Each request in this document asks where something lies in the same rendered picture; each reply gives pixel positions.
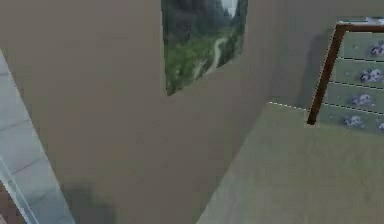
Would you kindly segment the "green flowered chest of drawers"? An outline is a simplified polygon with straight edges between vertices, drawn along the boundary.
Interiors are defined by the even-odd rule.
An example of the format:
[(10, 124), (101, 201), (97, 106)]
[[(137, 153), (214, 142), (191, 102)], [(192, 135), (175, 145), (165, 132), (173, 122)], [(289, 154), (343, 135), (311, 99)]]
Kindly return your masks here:
[(336, 23), (307, 123), (384, 135), (384, 16)]

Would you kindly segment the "green landscape wall picture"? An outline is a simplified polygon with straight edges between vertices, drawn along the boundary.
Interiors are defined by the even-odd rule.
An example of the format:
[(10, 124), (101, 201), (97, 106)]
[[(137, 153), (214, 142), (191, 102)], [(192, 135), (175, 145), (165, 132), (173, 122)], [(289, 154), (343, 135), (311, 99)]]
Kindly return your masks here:
[(166, 94), (239, 56), (248, 0), (161, 0)]

